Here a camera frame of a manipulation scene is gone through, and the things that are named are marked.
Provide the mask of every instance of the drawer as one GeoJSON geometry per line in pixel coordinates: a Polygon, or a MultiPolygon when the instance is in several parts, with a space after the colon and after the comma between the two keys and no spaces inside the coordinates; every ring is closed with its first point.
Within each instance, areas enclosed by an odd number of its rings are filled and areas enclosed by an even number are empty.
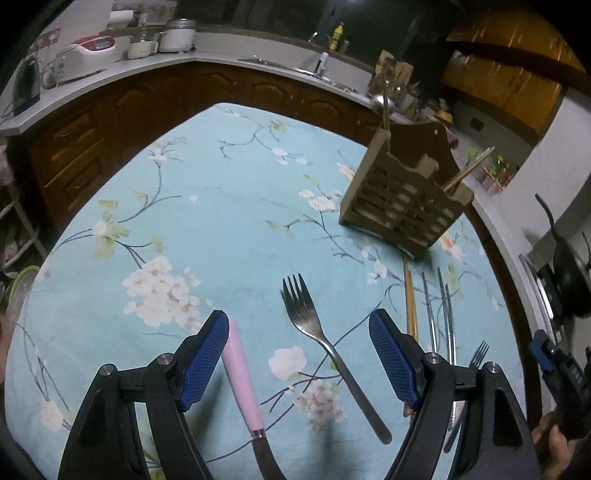
{"type": "Polygon", "coordinates": [[[96,104],[90,107],[87,104],[83,109],[58,117],[55,124],[46,124],[34,137],[31,159],[42,186],[103,137],[97,109],[96,104]]]}
{"type": "Polygon", "coordinates": [[[73,216],[109,180],[105,139],[91,145],[43,189],[56,228],[63,232],[73,216]]]}

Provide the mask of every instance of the person's hand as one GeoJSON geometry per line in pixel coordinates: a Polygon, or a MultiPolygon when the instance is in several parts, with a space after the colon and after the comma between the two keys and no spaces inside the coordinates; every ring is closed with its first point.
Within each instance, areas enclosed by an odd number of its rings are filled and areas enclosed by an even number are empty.
{"type": "Polygon", "coordinates": [[[547,413],[540,420],[540,425],[534,428],[531,432],[534,444],[537,444],[545,432],[550,429],[548,435],[548,446],[550,448],[550,460],[546,465],[543,465],[542,480],[557,480],[560,474],[567,468],[573,454],[569,450],[566,438],[560,430],[558,425],[551,427],[554,413],[547,413]]]}

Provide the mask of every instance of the electrical outlet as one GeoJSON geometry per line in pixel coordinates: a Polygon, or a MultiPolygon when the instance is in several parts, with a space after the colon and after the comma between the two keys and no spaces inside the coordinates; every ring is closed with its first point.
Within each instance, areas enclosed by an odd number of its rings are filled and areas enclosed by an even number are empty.
{"type": "Polygon", "coordinates": [[[37,37],[37,39],[29,48],[29,53],[33,53],[34,51],[41,50],[42,48],[48,47],[49,45],[53,45],[57,42],[60,38],[61,28],[56,28],[55,30],[50,30],[49,32],[45,32],[37,37]]]}

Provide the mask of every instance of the wooden cabinet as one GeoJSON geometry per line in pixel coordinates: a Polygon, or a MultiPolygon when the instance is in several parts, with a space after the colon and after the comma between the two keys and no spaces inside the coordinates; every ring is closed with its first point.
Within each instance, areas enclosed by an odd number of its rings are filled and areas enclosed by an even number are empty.
{"type": "Polygon", "coordinates": [[[458,44],[459,50],[465,53],[486,53],[495,60],[524,67],[541,65],[558,76],[564,75],[560,65],[584,72],[562,35],[535,12],[480,12],[459,22],[447,40],[458,44]]]}
{"type": "Polygon", "coordinates": [[[353,136],[356,109],[352,102],[338,95],[304,85],[295,112],[298,120],[344,137],[353,136]]]}
{"type": "Polygon", "coordinates": [[[523,72],[503,109],[540,133],[560,96],[560,84],[523,72]]]}
{"type": "Polygon", "coordinates": [[[239,84],[242,80],[239,67],[229,67],[222,64],[204,64],[197,70],[199,88],[187,101],[197,106],[201,112],[216,103],[236,102],[238,98],[239,84]]]}
{"type": "Polygon", "coordinates": [[[382,118],[368,108],[361,108],[355,116],[353,136],[358,143],[369,145],[375,131],[382,124],[382,118]]]}
{"type": "Polygon", "coordinates": [[[103,117],[102,105],[92,101],[74,105],[60,122],[42,122],[39,134],[31,142],[31,156],[38,165],[41,185],[45,186],[72,159],[104,135],[103,117]]]}
{"type": "Polygon", "coordinates": [[[293,116],[301,87],[270,73],[248,72],[241,91],[241,103],[285,116],[293,116]]]}
{"type": "Polygon", "coordinates": [[[381,123],[369,108],[297,80],[191,62],[133,75],[84,95],[14,144],[30,160],[28,179],[37,178],[49,215],[62,231],[91,195],[143,148],[222,102],[296,118],[364,145],[381,123]]]}
{"type": "Polygon", "coordinates": [[[112,175],[105,139],[91,145],[43,188],[50,215],[63,231],[78,210],[112,175]]]}
{"type": "MultiPolygon", "coordinates": [[[[522,68],[459,52],[452,56],[441,82],[501,109],[509,119],[506,126],[534,144],[550,122],[561,92],[559,83],[522,68]],[[517,130],[515,120],[520,122],[517,130]]],[[[496,119],[502,122],[504,117],[496,116],[496,119]]]]}

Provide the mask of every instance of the fork tines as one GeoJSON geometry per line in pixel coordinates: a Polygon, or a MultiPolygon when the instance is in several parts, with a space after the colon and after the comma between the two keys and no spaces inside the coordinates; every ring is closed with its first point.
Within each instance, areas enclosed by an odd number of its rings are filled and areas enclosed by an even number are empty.
{"type": "Polygon", "coordinates": [[[488,343],[482,342],[474,352],[474,355],[472,355],[472,360],[470,360],[470,366],[479,368],[480,364],[484,360],[485,355],[488,353],[488,349],[488,343]]]}
{"type": "Polygon", "coordinates": [[[285,303],[285,309],[288,315],[303,313],[307,308],[314,307],[312,297],[310,296],[310,292],[308,292],[304,279],[299,273],[297,276],[300,280],[299,284],[295,275],[292,275],[293,283],[290,277],[287,277],[287,282],[283,279],[281,297],[283,298],[283,303],[285,303]]]}

